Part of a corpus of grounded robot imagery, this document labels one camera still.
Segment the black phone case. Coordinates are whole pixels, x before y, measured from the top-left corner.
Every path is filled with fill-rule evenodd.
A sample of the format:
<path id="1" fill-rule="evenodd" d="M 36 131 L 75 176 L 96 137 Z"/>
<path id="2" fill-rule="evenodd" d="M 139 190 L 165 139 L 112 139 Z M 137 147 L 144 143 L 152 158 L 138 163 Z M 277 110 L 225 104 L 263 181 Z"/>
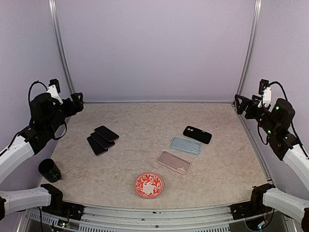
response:
<path id="1" fill-rule="evenodd" d="M 204 144 L 209 144 L 212 138 L 212 134 L 192 126 L 187 126 L 183 135 Z"/>

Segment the black phone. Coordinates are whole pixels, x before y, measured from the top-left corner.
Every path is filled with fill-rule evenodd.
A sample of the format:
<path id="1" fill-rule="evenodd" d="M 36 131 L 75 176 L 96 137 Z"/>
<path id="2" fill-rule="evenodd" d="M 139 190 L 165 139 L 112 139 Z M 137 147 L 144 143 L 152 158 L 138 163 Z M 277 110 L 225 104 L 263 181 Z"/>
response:
<path id="1" fill-rule="evenodd" d="M 90 136 L 104 149 L 108 149 L 115 145 L 115 142 L 109 142 L 105 140 L 102 136 L 100 136 L 96 132 L 91 133 Z"/>
<path id="2" fill-rule="evenodd" d="M 99 143 L 97 143 L 91 136 L 87 137 L 87 141 L 93 150 L 94 154 L 96 156 L 100 156 L 106 152 L 108 152 L 108 149 L 103 148 Z"/>
<path id="3" fill-rule="evenodd" d="M 100 126 L 94 129 L 94 131 L 100 135 L 102 138 L 107 140 L 108 142 L 113 142 L 117 139 L 119 139 L 119 135 L 110 130 L 109 128 L 105 126 Z"/>

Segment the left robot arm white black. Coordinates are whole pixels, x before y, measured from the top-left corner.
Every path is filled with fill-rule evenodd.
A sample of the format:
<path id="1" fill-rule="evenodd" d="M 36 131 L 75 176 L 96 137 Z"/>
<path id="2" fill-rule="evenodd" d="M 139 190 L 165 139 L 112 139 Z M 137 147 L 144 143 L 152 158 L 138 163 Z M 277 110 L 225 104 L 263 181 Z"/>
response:
<path id="1" fill-rule="evenodd" d="M 58 140 L 55 132 L 66 124 L 66 118 L 84 109 L 82 93 L 67 99 L 55 98 L 46 92 L 30 103 L 30 123 L 19 131 L 0 153 L 0 180 L 4 181 L 23 162 L 38 154 L 50 140 Z M 26 190 L 0 192 L 0 217 L 35 207 L 52 210 L 57 215 L 67 211 L 63 193 L 50 184 Z"/>

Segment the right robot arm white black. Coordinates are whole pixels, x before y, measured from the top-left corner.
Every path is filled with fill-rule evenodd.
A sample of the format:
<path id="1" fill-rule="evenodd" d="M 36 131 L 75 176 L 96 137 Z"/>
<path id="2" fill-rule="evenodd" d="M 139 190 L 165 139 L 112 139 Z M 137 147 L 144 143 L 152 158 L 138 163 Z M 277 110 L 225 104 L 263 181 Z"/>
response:
<path id="1" fill-rule="evenodd" d="M 274 154 L 288 165 L 301 182 L 308 187 L 309 159 L 296 136 L 288 131 L 295 115 L 292 105 L 286 99 L 279 98 L 270 111 L 264 106 L 259 106 L 259 99 L 257 96 L 248 99 L 235 95 L 237 113 L 239 115 L 244 113 L 246 119 L 257 121 L 257 125 L 267 134 L 267 144 L 270 145 Z M 247 203 L 247 211 L 256 215 L 266 207 L 278 210 L 296 220 L 301 224 L 303 231 L 309 230 L 309 202 L 307 200 L 285 193 L 271 184 L 254 187 L 251 200 Z"/>

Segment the light blue phone case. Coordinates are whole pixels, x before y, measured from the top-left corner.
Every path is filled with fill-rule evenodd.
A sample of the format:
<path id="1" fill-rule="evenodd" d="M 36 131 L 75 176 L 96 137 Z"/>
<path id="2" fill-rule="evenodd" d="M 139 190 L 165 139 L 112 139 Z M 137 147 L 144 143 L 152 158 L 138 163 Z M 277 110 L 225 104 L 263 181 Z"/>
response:
<path id="1" fill-rule="evenodd" d="M 201 143 L 178 137 L 172 139 L 170 147 L 194 155 L 199 155 L 201 152 Z"/>

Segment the clear pink phone case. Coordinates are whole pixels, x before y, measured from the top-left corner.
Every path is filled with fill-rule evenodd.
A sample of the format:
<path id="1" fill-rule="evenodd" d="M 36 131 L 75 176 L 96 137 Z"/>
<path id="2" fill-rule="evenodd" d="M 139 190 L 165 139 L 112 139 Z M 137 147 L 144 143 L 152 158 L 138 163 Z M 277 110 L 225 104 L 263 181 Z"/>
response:
<path id="1" fill-rule="evenodd" d="M 191 167 L 191 162 L 175 156 L 167 151 L 163 151 L 156 159 L 157 163 L 175 171 L 181 175 L 187 174 Z"/>

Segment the dark green cup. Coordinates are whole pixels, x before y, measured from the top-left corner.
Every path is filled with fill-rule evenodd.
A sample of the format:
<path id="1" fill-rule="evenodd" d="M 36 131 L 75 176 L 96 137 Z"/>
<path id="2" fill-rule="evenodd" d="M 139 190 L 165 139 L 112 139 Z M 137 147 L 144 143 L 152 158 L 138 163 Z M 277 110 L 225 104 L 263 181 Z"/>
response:
<path id="1" fill-rule="evenodd" d="M 38 171 L 50 183 L 55 183 L 62 178 L 61 171 L 52 159 L 41 161 Z"/>

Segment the red white patterned bowl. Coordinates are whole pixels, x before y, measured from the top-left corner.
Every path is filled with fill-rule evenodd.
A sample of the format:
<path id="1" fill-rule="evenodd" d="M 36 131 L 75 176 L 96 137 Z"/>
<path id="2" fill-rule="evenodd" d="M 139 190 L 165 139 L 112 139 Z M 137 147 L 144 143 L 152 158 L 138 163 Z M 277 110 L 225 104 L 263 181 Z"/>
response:
<path id="1" fill-rule="evenodd" d="M 142 198 L 152 199 L 161 194 L 164 189 L 164 181 L 159 174 L 144 172 L 135 179 L 134 189 Z"/>

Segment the left aluminium frame post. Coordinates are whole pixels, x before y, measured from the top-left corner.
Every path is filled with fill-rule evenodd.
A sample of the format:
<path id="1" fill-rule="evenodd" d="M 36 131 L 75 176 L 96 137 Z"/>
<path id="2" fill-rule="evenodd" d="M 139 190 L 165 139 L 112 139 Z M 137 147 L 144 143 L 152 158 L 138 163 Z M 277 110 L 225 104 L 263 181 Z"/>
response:
<path id="1" fill-rule="evenodd" d="M 49 11 L 50 11 L 52 25 L 53 25 L 53 29 L 54 29 L 54 35 L 55 35 L 55 38 L 56 38 L 56 46 L 57 46 L 57 49 L 58 49 L 58 53 L 59 53 L 60 62 L 61 62 L 61 65 L 62 65 L 65 81 L 67 83 L 69 93 L 73 94 L 75 92 L 75 88 L 74 88 L 74 84 L 73 84 L 73 81 L 72 81 L 72 78 L 71 78 L 71 75 L 70 75 L 69 66 L 68 66 L 68 62 L 67 62 L 67 58 L 66 58 L 66 54 L 65 54 L 65 49 L 64 49 L 63 42 L 62 42 L 60 23 L 59 23 L 58 14 L 57 14 L 56 1 L 55 0 L 49 0 L 48 5 L 49 5 Z"/>

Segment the aluminium frame post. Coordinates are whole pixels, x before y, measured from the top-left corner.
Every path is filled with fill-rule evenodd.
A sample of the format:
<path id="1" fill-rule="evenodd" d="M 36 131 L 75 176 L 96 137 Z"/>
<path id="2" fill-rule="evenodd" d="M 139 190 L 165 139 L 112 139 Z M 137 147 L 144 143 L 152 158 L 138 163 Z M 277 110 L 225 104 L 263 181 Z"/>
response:
<path id="1" fill-rule="evenodd" d="M 252 19 L 252 24 L 251 24 L 249 41 L 248 41 L 248 46 L 247 46 L 247 50 L 246 50 L 243 68 L 242 68 L 242 71 L 241 71 L 239 85 L 238 85 L 238 88 L 237 88 L 237 91 L 236 91 L 236 94 L 239 94 L 239 95 L 242 94 L 244 87 L 245 87 L 247 77 L 248 77 L 250 63 L 251 63 L 253 51 L 254 51 L 256 35 L 257 35 L 257 32 L 258 32 L 262 2 L 263 2 L 262 0 L 255 0 L 254 1 L 254 11 L 253 11 L 253 19 Z"/>
<path id="2" fill-rule="evenodd" d="M 55 0 L 49 0 L 48 5 L 49 5 L 49 11 L 50 11 L 52 25 L 53 25 L 53 29 L 54 29 L 54 35 L 55 35 L 55 38 L 56 38 L 56 46 L 57 46 L 57 49 L 58 49 L 58 53 L 59 53 L 60 62 L 61 62 L 61 65 L 62 65 L 65 81 L 67 83 L 69 93 L 73 94 L 75 92 L 75 88 L 74 88 L 74 84 L 73 84 L 73 81 L 72 81 L 72 78 L 71 78 L 71 75 L 70 75 L 69 66 L 68 66 L 68 62 L 67 62 L 67 58 L 66 58 L 66 54 L 65 54 L 65 49 L 64 49 L 63 42 L 62 42 L 60 23 L 59 23 L 58 14 L 57 14 L 56 1 Z"/>

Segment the right aluminium frame post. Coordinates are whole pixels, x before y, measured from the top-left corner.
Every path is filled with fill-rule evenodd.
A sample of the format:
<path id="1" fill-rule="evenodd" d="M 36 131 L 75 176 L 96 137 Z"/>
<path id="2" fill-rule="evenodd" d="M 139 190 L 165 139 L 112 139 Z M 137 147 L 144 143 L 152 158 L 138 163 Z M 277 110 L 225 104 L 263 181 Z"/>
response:
<path id="1" fill-rule="evenodd" d="M 248 46 L 247 46 L 247 50 L 246 50 L 243 68 L 242 68 L 242 71 L 241 71 L 239 85 L 238 85 L 238 88 L 237 88 L 237 91 L 236 91 L 236 94 L 239 94 L 239 95 L 242 94 L 244 87 L 245 87 L 247 77 L 248 77 L 250 63 L 251 63 L 253 51 L 254 51 L 256 35 L 257 35 L 257 32 L 258 32 L 262 2 L 263 2 L 262 0 L 255 0 L 254 1 L 254 11 L 253 11 L 253 19 L 252 19 L 252 24 L 251 24 L 249 41 L 248 41 Z"/>

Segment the front aluminium rail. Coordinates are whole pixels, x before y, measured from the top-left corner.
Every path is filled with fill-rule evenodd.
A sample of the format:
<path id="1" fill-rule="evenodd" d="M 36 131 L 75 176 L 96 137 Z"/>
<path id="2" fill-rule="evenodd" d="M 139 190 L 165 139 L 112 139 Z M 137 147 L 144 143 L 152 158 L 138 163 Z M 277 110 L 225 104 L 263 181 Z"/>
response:
<path id="1" fill-rule="evenodd" d="M 279 212 L 233 217 L 228 205 L 184 209 L 130 209 L 86 205 L 79 220 L 27 210 L 19 232 L 296 232 Z"/>

